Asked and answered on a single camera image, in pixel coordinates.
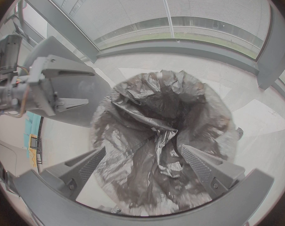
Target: white floor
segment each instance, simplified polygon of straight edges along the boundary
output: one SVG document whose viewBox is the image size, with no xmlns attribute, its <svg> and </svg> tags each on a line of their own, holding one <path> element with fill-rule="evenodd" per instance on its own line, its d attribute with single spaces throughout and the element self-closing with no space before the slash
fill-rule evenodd
<svg viewBox="0 0 285 226">
<path fill-rule="evenodd" d="M 139 73 L 185 70 L 209 84 L 244 130 L 235 163 L 248 174 L 259 168 L 275 178 L 264 203 L 250 219 L 254 225 L 285 189 L 285 100 L 273 88 L 258 88 L 253 74 L 220 62 L 174 54 L 131 54 L 100 58 L 88 65 L 113 87 Z M 43 166 L 57 164 L 89 150 L 89 129 L 45 119 L 42 126 Z M 79 197 L 90 207 L 114 207 L 92 176 Z"/>
</svg>

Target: green lawn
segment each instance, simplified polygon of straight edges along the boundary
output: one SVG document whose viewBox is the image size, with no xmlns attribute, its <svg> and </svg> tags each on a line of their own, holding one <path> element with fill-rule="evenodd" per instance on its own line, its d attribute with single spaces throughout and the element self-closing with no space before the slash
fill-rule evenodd
<svg viewBox="0 0 285 226">
<path fill-rule="evenodd" d="M 243 54 L 248 55 L 251 58 L 257 57 L 257 53 L 255 53 L 254 51 L 251 51 L 251 50 L 249 50 L 249 49 L 247 49 L 241 45 L 238 45 L 236 43 L 233 43 L 231 41 L 223 40 L 220 38 L 201 35 L 201 34 L 195 34 L 195 33 L 183 33 L 183 32 L 176 32 L 176 33 L 174 33 L 174 35 L 175 35 L 175 39 L 196 40 L 196 41 L 213 43 L 213 44 L 217 44 L 217 45 L 221 45 L 224 47 L 234 49 L 236 51 L 239 51 Z M 165 33 L 151 33 L 151 34 L 135 36 L 135 37 L 126 38 L 126 39 L 118 40 L 118 41 L 115 41 L 115 42 L 112 42 L 109 44 L 99 46 L 99 49 L 105 49 L 105 48 L 113 47 L 116 45 L 131 43 L 131 42 L 136 42 L 136 41 L 157 40 L 157 39 L 171 39 L 171 34 L 169 32 L 165 32 Z"/>
</svg>

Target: trash bag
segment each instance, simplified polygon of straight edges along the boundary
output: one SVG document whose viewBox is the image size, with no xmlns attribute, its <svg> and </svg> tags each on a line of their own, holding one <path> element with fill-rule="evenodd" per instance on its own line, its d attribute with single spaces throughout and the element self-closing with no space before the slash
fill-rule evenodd
<svg viewBox="0 0 285 226">
<path fill-rule="evenodd" d="M 239 134 L 231 112 L 184 71 L 139 74 L 116 85 L 92 118 L 91 147 L 106 147 L 95 170 L 121 213 L 164 215 L 211 200 L 183 159 L 190 145 L 233 162 Z"/>
</svg>

